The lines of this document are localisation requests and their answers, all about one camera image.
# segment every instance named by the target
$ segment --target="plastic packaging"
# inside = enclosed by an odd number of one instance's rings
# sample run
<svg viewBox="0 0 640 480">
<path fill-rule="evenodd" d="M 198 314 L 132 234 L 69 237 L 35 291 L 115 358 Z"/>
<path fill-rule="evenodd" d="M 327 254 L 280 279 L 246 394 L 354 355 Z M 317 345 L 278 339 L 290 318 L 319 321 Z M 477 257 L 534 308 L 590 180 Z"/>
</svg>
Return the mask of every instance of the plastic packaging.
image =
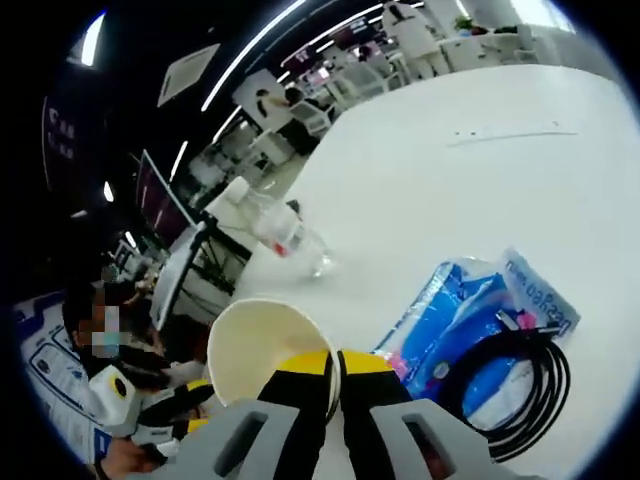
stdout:
<svg viewBox="0 0 640 480">
<path fill-rule="evenodd" d="M 461 258 L 440 264 L 400 321 L 374 349 L 394 368 L 414 399 L 437 399 L 440 381 L 473 345 L 507 328 L 551 322 L 564 335 L 579 321 L 576 311 L 515 250 L 496 263 Z M 499 389 L 515 359 L 498 359 L 471 382 L 463 409 L 473 414 Z"/>
<path fill-rule="evenodd" d="M 278 256 L 293 257 L 304 273 L 319 276 L 330 265 L 322 238 L 283 201 L 256 192 L 242 177 L 231 182 L 222 195 L 237 208 L 248 232 Z"/>
</svg>

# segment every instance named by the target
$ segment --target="black cable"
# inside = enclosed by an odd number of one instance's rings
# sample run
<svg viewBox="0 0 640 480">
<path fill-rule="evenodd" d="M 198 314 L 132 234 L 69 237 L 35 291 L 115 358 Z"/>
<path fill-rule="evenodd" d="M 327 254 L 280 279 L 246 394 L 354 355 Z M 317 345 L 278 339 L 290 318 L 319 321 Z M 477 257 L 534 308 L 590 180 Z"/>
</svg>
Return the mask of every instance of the black cable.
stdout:
<svg viewBox="0 0 640 480">
<path fill-rule="evenodd" d="M 489 441 L 497 462 L 514 458 L 533 446 L 558 418 L 569 394 L 571 374 L 562 350 L 551 337 L 557 329 L 504 331 L 485 338 L 460 358 L 442 380 L 437 403 Z M 529 360 L 533 368 L 531 392 L 518 411 L 491 430 L 471 425 L 462 401 L 480 370 L 497 358 Z"/>
</svg>

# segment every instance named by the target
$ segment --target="white jacket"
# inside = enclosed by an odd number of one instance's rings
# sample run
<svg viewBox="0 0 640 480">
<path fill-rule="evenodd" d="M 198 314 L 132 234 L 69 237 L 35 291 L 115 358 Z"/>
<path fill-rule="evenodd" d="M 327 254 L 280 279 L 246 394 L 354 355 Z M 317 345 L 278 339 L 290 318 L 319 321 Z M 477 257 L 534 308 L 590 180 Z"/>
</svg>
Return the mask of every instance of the white jacket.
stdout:
<svg viewBox="0 0 640 480">
<path fill-rule="evenodd" d="M 395 37 L 398 46 L 407 60 L 422 57 L 429 53 L 438 52 L 440 47 L 427 29 L 429 22 L 426 17 L 410 5 L 395 4 L 400 13 L 408 20 L 397 22 L 396 18 L 386 6 L 382 14 L 382 27 L 388 37 Z"/>
</svg>

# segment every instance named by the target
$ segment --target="desk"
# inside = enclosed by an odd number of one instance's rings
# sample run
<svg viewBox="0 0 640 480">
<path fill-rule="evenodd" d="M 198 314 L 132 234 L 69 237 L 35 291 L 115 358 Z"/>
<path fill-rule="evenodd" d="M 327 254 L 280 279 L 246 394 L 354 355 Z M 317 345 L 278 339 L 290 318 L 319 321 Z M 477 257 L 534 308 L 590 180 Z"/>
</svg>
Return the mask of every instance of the desk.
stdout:
<svg viewBox="0 0 640 480">
<path fill-rule="evenodd" d="M 555 425 L 507 463 L 571 478 L 626 412 L 640 369 L 640 134 L 618 87 L 513 65 L 417 82 L 345 112 L 287 199 L 334 249 L 336 271 L 293 282 L 258 246 L 235 298 L 280 299 L 337 347 L 371 350 L 435 267 L 517 248 L 582 315 L 564 351 Z M 317 478 L 353 478 L 329 426 Z"/>
</svg>

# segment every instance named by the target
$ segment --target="white paper cup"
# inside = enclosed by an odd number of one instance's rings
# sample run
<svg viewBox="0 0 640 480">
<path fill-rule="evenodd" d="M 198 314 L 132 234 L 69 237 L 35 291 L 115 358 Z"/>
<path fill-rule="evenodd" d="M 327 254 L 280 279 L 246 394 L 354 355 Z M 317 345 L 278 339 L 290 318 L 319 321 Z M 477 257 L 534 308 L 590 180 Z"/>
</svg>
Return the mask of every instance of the white paper cup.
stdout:
<svg viewBox="0 0 640 480">
<path fill-rule="evenodd" d="M 319 350 L 328 350 L 333 360 L 329 420 L 340 398 L 337 352 L 316 324 L 290 305 L 247 299 L 227 307 L 211 328 L 207 366 L 213 388 L 227 406 L 243 398 L 258 398 L 278 365 Z"/>
</svg>

